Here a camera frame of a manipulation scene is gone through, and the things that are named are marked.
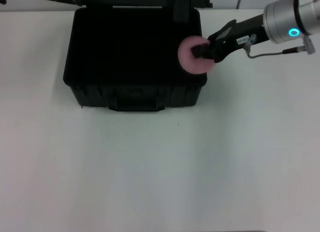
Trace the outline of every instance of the pink sponge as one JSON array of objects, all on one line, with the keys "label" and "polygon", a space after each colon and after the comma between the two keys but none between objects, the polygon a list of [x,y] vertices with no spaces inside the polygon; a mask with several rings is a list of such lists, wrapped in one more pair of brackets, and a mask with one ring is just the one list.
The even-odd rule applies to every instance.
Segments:
[{"label": "pink sponge", "polygon": [[181,67],[195,75],[204,74],[212,70],[215,61],[212,59],[195,58],[191,49],[195,46],[210,44],[210,41],[200,36],[190,36],[185,38],[178,49],[178,58]]}]

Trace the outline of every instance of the blue indicator light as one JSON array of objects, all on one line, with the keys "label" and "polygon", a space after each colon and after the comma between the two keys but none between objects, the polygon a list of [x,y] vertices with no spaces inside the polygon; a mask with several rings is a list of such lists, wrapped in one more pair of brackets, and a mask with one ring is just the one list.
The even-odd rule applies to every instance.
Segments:
[{"label": "blue indicator light", "polygon": [[292,28],[289,30],[289,35],[292,37],[296,37],[300,35],[300,30],[298,30],[297,28]]}]

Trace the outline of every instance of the white table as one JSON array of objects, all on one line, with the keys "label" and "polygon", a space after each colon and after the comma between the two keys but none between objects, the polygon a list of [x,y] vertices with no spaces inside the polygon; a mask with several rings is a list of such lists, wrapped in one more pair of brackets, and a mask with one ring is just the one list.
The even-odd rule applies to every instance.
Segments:
[{"label": "white table", "polygon": [[[262,11],[200,13],[209,36]],[[319,231],[319,53],[237,51],[195,107],[81,109],[62,79],[73,16],[0,13],[1,232]]]}]

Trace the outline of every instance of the cable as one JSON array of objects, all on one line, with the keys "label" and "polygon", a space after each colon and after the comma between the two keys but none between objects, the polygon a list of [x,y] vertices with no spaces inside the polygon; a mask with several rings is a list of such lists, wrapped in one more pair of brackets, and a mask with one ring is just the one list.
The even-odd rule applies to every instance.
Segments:
[{"label": "cable", "polygon": [[258,54],[258,55],[254,55],[254,56],[250,55],[250,50],[251,50],[251,47],[249,47],[245,50],[247,56],[250,59],[255,59],[258,57],[262,57],[262,56],[279,56],[279,55],[288,55],[288,54],[304,52],[304,51],[306,51],[306,47],[305,46],[293,47],[293,48],[285,49],[282,52],[278,52],[278,53],[262,53],[262,54]]},{"label": "cable", "polygon": [[262,57],[262,56],[279,56],[279,55],[287,55],[287,54],[294,54],[294,53],[307,51],[306,46],[299,46],[299,47],[288,48],[288,49],[285,49],[282,52],[278,52],[278,53],[262,53],[262,54],[252,56],[252,55],[250,55],[251,46],[253,46],[256,43],[257,39],[258,39],[257,36],[255,34],[252,34],[250,36],[249,40],[243,46],[243,49],[245,50],[246,55],[250,59],[255,59],[258,57]]},{"label": "cable", "polygon": [[255,59],[255,58],[258,58],[258,57],[262,57],[262,56],[279,56],[279,55],[283,55],[284,53],[283,52],[279,52],[279,53],[262,53],[262,54],[258,54],[258,55],[255,55],[255,56],[251,56],[250,52],[246,51],[246,54],[250,59]]},{"label": "cable", "polygon": [[241,3],[241,0],[238,0],[238,3],[236,4],[236,9],[238,10],[239,9],[239,7],[240,7],[240,3]]}]

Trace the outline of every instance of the black case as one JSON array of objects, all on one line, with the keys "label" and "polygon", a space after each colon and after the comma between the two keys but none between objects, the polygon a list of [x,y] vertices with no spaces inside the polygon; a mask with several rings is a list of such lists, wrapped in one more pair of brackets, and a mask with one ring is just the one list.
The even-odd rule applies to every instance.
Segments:
[{"label": "black case", "polygon": [[[64,82],[81,106],[150,112],[194,106],[207,75],[183,70],[178,47],[202,35],[193,7],[210,7],[209,1],[72,0],[87,8],[74,15]],[[163,7],[112,7],[133,4]]]}]

